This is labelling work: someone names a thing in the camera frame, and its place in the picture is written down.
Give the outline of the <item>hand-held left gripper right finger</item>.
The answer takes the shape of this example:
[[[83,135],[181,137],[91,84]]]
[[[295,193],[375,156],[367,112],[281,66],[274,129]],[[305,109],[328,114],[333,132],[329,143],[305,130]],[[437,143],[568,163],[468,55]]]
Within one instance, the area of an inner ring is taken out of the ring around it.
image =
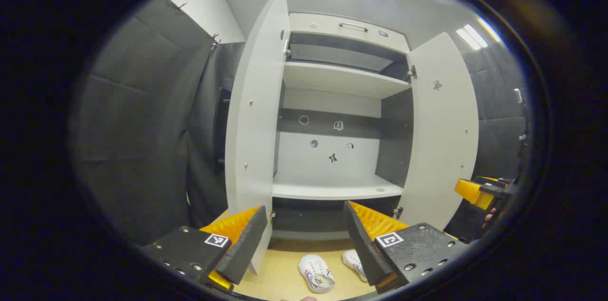
[[[353,201],[344,202],[343,218],[378,294],[426,283],[460,263],[470,248],[428,223],[409,226]]]

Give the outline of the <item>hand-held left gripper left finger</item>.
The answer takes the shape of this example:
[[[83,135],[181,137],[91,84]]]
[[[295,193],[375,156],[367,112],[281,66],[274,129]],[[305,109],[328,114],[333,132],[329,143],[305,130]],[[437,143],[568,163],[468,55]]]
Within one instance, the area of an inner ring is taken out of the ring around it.
[[[181,279],[231,292],[249,268],[267,225],[261,205],[201,229],[180,226],[142,251]]]

